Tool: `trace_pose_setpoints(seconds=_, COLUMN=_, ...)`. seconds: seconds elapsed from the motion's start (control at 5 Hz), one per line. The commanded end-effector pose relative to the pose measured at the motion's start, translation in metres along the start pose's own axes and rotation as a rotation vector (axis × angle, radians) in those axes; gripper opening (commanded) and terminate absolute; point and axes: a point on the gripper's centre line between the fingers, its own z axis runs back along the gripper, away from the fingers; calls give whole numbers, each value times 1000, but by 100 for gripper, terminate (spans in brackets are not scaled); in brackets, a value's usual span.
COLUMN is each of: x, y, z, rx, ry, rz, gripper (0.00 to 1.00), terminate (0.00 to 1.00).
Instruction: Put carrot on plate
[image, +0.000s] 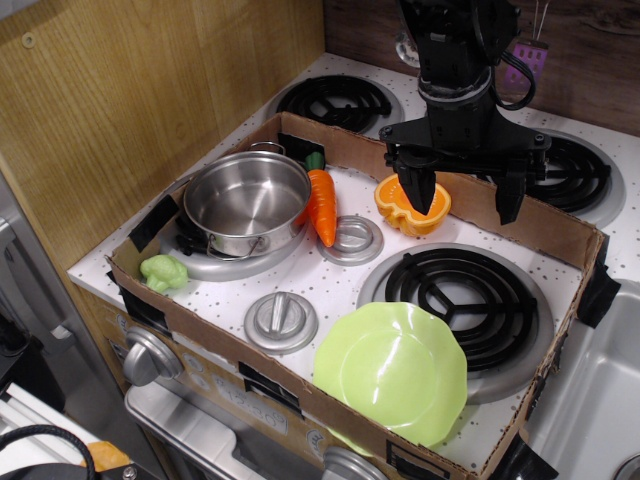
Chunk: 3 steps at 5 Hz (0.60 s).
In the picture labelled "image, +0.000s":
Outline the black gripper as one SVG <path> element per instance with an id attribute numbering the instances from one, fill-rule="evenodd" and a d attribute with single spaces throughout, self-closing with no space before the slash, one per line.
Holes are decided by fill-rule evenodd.
<path id="1" fill-rule="evenodd" d="M 429 102 L 423 117 L 386 126 L 379 136 L 414 210 L 428 214 L 438 172 L 498 177 L 502 225 L 516 221 L 527 179 L 546 177 L 551 145 L 548 135 L 507 120 L 489 93 L 466 103 Z"/>

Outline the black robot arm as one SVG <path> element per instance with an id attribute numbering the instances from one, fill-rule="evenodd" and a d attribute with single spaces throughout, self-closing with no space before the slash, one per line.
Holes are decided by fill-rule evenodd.
<path id="1" fill-rule="evenodd" d="M 526 189 L 546 176 L 548 135 L 502 115 L 495 87 L 500 62 L 531 79 L 508 52 L 520 10 L 508 1 L 401 1 L 405 30 L 419 60 L 424 117 L 381 129 L 385 160 L 411 206 L 427 213 L 439 172 L 491 178 L 502 224 L 517 219 Z"/>

